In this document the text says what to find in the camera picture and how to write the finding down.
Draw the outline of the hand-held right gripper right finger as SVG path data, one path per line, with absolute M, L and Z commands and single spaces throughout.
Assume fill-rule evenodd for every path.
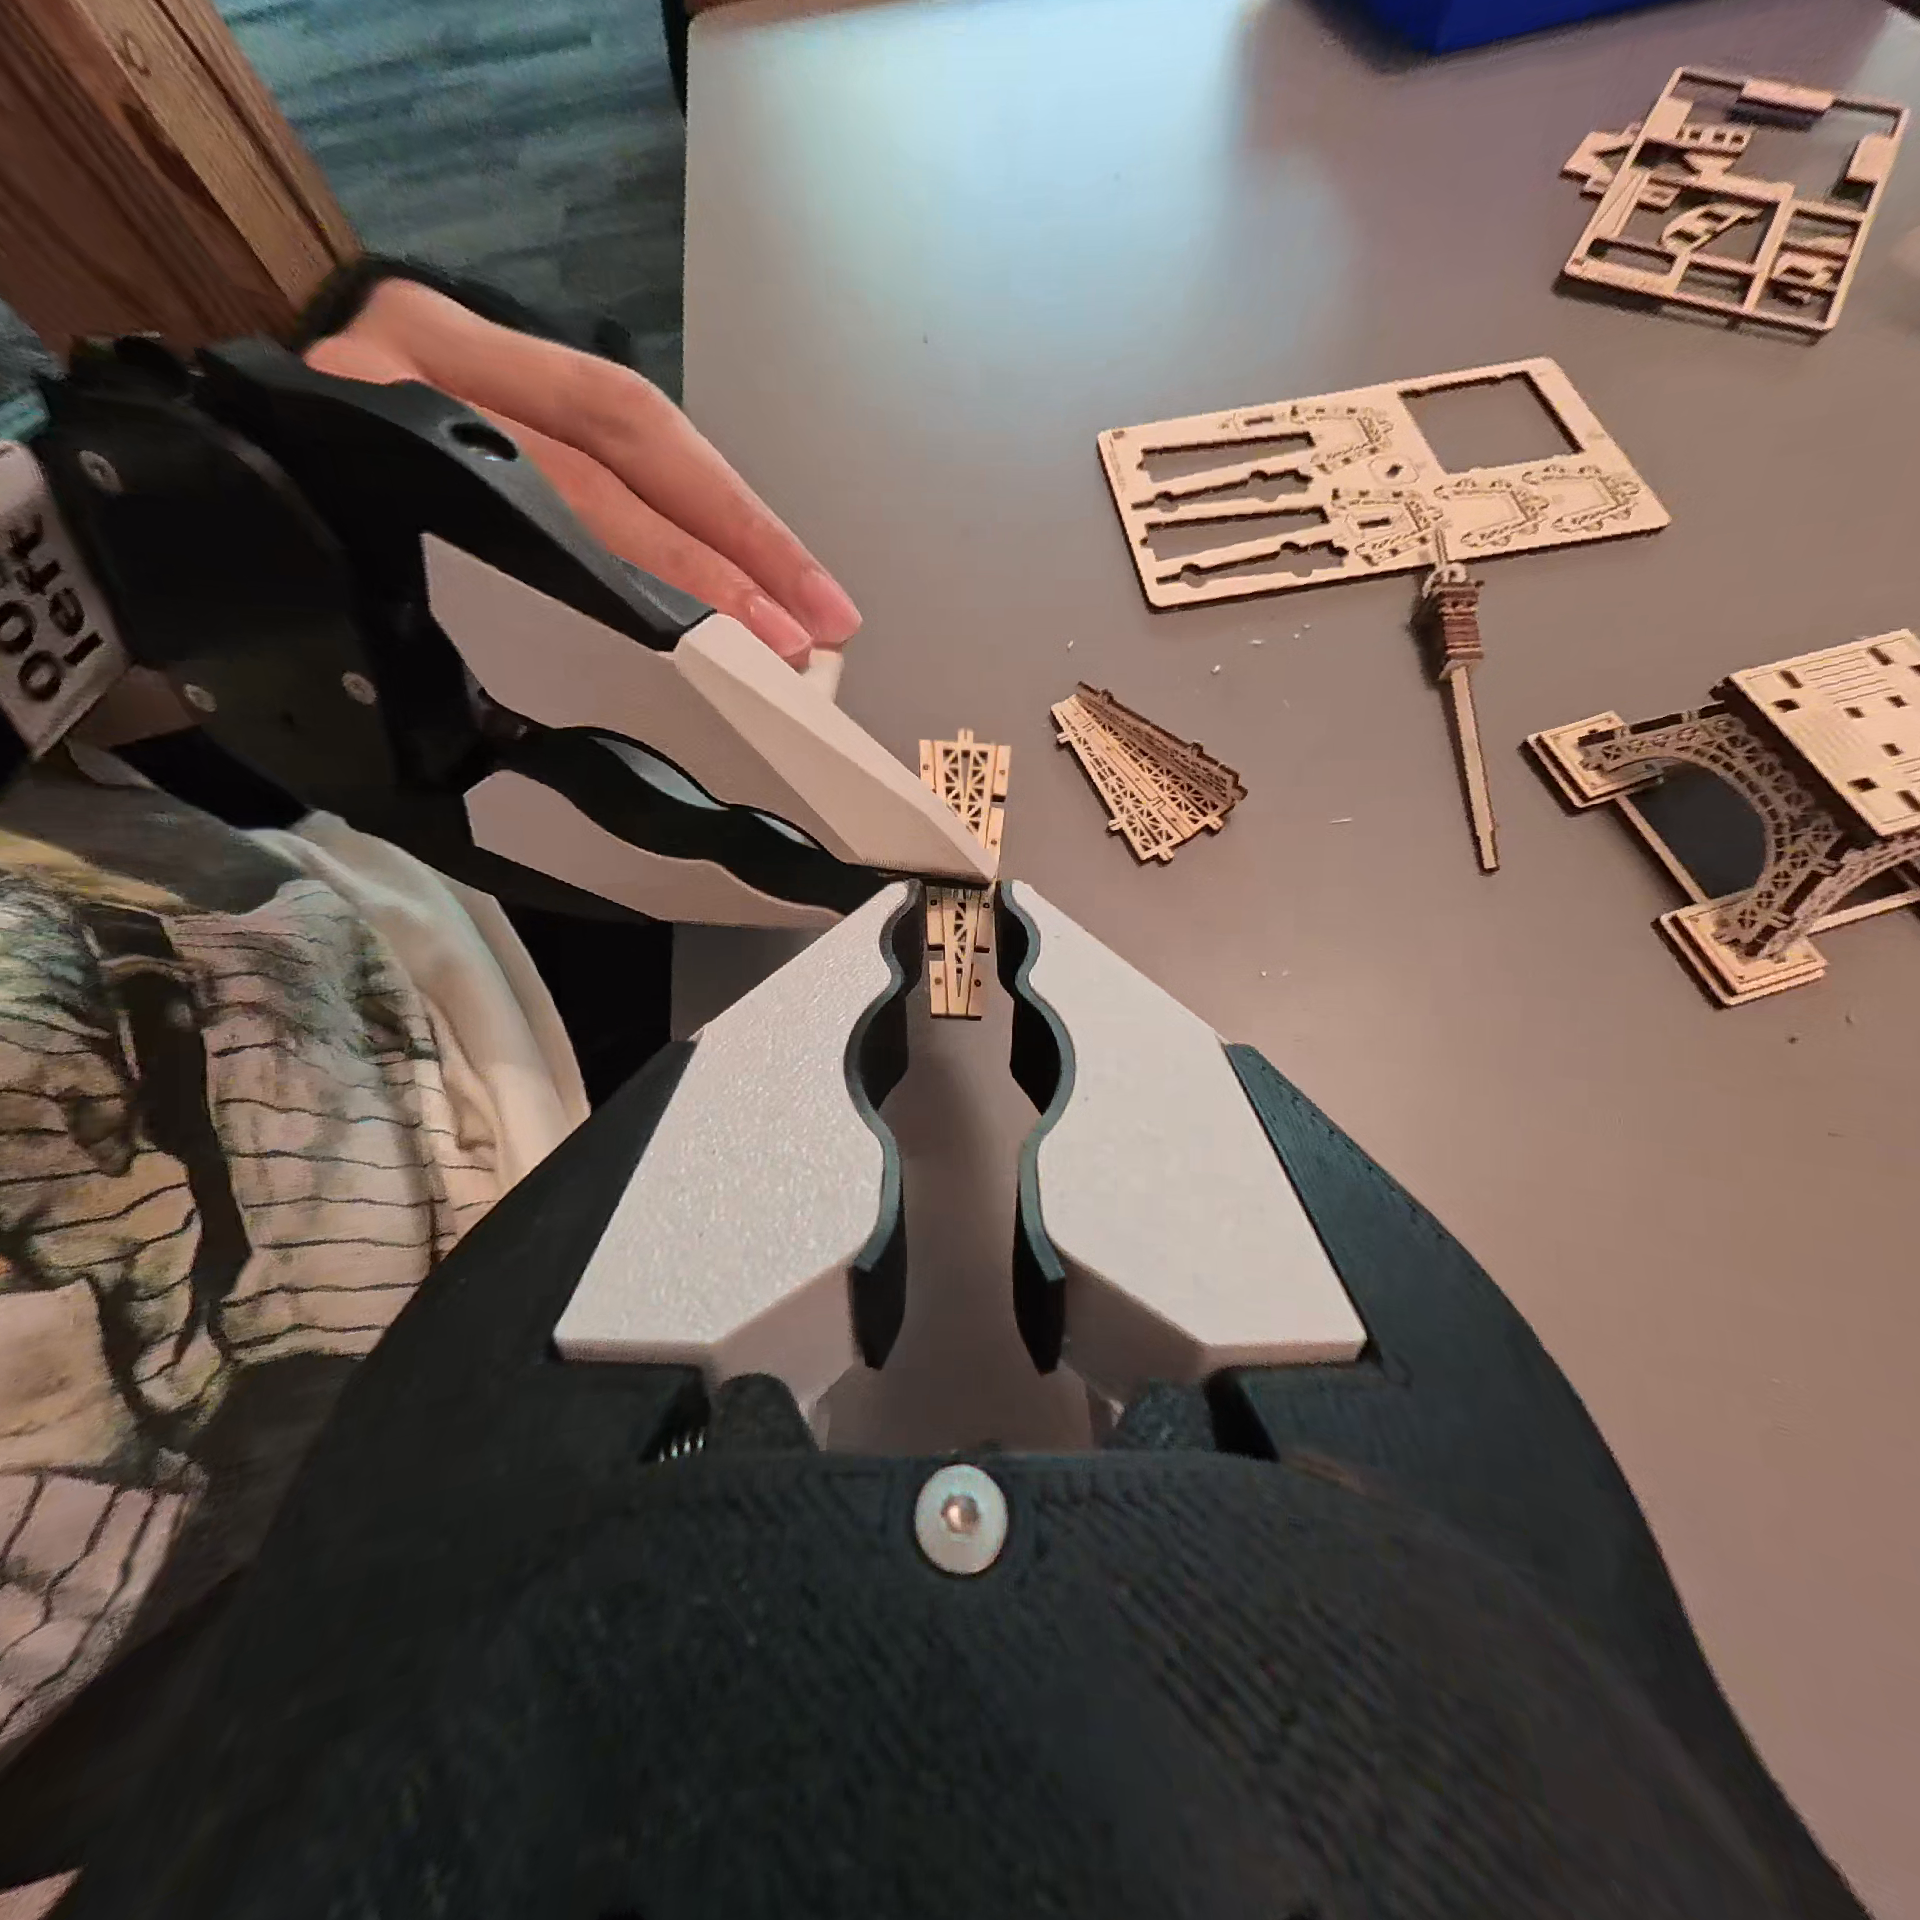
M 1016 1151 L 1014 1322 L 1106 1441 L 1151 1384 L 1344 1367 L 1366 1328 L 1232 1047 L 1031 881 L 997 898 Z

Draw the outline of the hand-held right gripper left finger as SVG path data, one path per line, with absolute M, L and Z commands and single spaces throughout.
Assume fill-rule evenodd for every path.
M 906 1317 L 898 1142 L 920 889 L 885 883 L 709 1017 L 556 1322 L 573 1362 L 680 1363 L 821 1401 Z

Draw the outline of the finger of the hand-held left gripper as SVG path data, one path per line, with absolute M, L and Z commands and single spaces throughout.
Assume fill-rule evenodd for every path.
M 540 729 L 464 792 L 477 851 L 684 926 L 830 926 L 886 886 L 624 735 Z
M 719 802 L 773 813 L 848 863 L 988 879 L 992 854 L 812 674 L 732 615 L 667 648 L 422 537 L 426 595 L 477 685 L 546 729 L 624 735 Z

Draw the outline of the narrow wooden lattice panel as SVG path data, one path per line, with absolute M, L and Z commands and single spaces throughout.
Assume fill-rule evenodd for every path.
M 923 783 L 984 848 L 995 878 L 1002 863 L 1010 766 L 1010 746 L 981 739 L 968 727 L 960 727 L 951 737 L 919 743 Z M 984 962 L 995 935 L 995 896 L 997 881 L 979 886 L 927 881 L 923 889 L 927 1009 L 934 1017 L 981 1017 Z

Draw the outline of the wooden lattice tower section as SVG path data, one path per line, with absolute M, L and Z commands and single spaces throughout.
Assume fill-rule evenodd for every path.
M 1141 863 L 1165 863 L 1197 834 L 1221 832 L 1245 799 L 1235 767 L 1104 687 L 1079 682 L 1050 718 L 1109 811 L 1109 830 Z

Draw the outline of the grey desk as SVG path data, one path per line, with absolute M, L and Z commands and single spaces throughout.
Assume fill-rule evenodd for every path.
M 1524 737 L 1915 625 L 1907 141 L 1798 344 L 1565 297 L 1572 146 L 1678 63 L 1915 104 L 1885 5 L 1695 5 L 1392 63 L 1301 5 L 739 6 L 687 59 L 686 406 L 867 616 L 845 705 L 1014 746 L 1005 865 L 1460 1237 L 1634 1480 L 1718 1680 L 1915 1915 L 1915 911 L 1711 1006 L 1631 830 Z M 1670 525 L 1480 575 L 1483 875 L 1403 581 L 1146 606 L 1096 432 L 1544 353 Z M 1135 861 L 1050 707 L 1242 776 Z

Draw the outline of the person's left hand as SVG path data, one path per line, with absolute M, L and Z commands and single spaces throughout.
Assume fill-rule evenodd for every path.
M 839 657 L 862 615 L 830 568 L 644 371 L 590 352 L 482 282 L 358 262 L 306 313 L 302 359 L 421 382 L 535 461 L 613 553 L 732 615 L 781 659 Z

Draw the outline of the black pants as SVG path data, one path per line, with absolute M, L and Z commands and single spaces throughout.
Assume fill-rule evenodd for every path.
M 558 1006 L 587 1105 L 598 1111 L 669 1041 L 676 930 L 524 903 L 502 911 Z

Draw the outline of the wooden cabinet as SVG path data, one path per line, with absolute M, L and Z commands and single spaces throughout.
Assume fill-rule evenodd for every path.
M 2 5 L 2 299 L 55 352 L 282 338 L 362 250 L 216 6 Z

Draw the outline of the cream printed shirt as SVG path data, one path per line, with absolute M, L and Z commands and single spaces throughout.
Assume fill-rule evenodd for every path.
M 590 1114 L 499 903 L 102 746 L 4 775 L 4 1763 L 254 1560 L 355 1367 Z

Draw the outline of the wooden tower spire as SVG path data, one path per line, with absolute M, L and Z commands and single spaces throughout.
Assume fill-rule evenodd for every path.
M 1450 553 L 1444 525 L 1431 527 L 1431 567 L 1422 582 L 1415 630 L 1428 650 L 1434 682 L 1443 689 L 1452 725 L 1460 795 L 1468 806 L 1480 873 L 1499 871 L 1498 811 L 1486 775 L 1472 674 L 1483 657 L 1480 582 Z

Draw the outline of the wooden punch-out parts sheet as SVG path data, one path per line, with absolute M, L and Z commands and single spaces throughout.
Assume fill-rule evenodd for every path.
M 1411 405 L 1506 384 L 1564 446 L 1443 461 Z M 1159 611 L 1651 537 L 1672 520 L 1550 357 L 1117 424 L 1094 447 Z

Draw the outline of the wooden tower base model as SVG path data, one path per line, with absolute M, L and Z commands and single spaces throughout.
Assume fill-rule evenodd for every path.
M 1751 664 L 1695 707 L 1526 737 L 1572 808 L 1608 808 L 1679 894 L 1660 930 L 1718 1006 L 1826 974 L 1816 936 L 1917 905 L 1917 640 Z

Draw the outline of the blue box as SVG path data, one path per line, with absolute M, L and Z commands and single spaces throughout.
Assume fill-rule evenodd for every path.
M 1405 53 L 1446 57 L 1668 2 L 1333 2 L 1336 15 Z

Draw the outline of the emptied wooden parts frame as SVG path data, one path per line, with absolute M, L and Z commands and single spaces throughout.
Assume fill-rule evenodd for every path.
M 1591 213 L 1562 277 L 1822 339 L 1854 289 L 1911 119 L 1856 90 L 1683 63 L 1639 121 L 1589 131 L 1565 159 Z

